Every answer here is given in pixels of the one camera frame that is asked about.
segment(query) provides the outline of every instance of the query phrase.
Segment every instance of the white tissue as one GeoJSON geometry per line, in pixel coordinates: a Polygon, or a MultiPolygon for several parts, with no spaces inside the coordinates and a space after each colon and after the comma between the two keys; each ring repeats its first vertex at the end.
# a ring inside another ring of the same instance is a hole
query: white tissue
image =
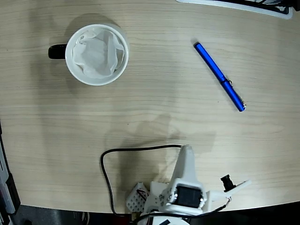
{"type": "Polygon", "coordinates": [[[84,32],[73,48],[74,63],[85,75],[97,79],[112,75],[121,66],[124,54],[118,37],[102,28],[84,32]]]}

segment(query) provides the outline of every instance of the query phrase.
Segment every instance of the black object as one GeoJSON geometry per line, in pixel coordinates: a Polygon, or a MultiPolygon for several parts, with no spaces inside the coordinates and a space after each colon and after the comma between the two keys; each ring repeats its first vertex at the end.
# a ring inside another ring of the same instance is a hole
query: black object
{"type": "Polygon", "coordinates": [[[177,187],[177,199],[175,205],[181,205],[191,208],[198,208],[202,196],[202,191],[191,187],[177,187]]]}
{"type": "Polygon", "coordinates": [[[230,180],[229,174],[222,177],[221,181],[223,182],[223,185],[225,187],[225,191],[230,191],[231,189],[234,189],[236,187],[236,185],[233,184],[233,182],[230,180]]]}
{"type": "Polygon", "coordinates": [[[171,222],[168,220],[168,219],[166,219],[164,222],[162,222],[160,225],[168,225],[168,224],[170,224],[171,222]]]}
{"type": "Polygon", "coordinates": [[[48,57],[53,60],[63,60],[65,59],[67,44],[52,45],[48,49],[48,57]]]}
{"type": "Polygon", "coordinates": [[[15,214],[17,212],[18,208],[21,205],[21,201],[20,201],[17,189],[15,187],[15,182],[14,182],[13,175],[11,174],[11,172],[9,170],[9,167],[8,167],[8,161],[6,159],[6,155],[5,155],[5,151],[4,151],[4,146],[3,146],[1,134],[2,134],[2,129],[1,129],[1,124],[0,124],[0,144],[1,144],[1,148],[2,148],[2,151],[3,151],[4,160],[5,160],[7,171],[8,171],[8,180],[6,181],[6,184],[7,184],[8,191],[10,193],[10,197],[11,197],[11,200],[12,200],[14,208],[15,208],[15,212],[14,212],[14,214],[15,214]]]}
{"type": "Polygon", "coordinates": [[[300,0],[291,0],[292,6],[296,11],[300,11],[300,0]]]}
{"type": "Polygon", "coordinates": [[[32,225],[32,222],[30,220],[25,220],[24,225],[32,225]]]}

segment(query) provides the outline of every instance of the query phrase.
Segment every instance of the perforated plastic part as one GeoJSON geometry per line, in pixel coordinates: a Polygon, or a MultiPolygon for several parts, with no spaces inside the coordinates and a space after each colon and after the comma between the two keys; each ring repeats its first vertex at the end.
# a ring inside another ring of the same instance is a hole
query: perforated plastic part
{"type": "Polygon", "coordinates": [[[137,183],[126,199],[126,206],[130,212],[144,212],[145,202],[149,195],[143,183],[137,183]]]}

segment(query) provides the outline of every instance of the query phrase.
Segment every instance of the wooden table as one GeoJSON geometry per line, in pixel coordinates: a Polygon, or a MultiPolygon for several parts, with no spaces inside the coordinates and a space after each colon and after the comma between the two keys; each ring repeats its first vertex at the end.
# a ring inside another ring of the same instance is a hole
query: wooden table
{"type": "MultiPolygon", "coordinates": [[[[230,210],[300,200],[300,14],[291,20],[174,0],[4,0],[0,119],[22,204],[110,212],[105,150],[190,144],[199,181],[253,184],[230,210]],[[115,82],[78,82],[47,49],[113,22],[130,59],[115,82]],[[247,103],[238,112],[192,47],[198,39],[247,103]]],[[[118,212],[138,182],[171,178],[178,151],[108,155],[118,212]]]]}

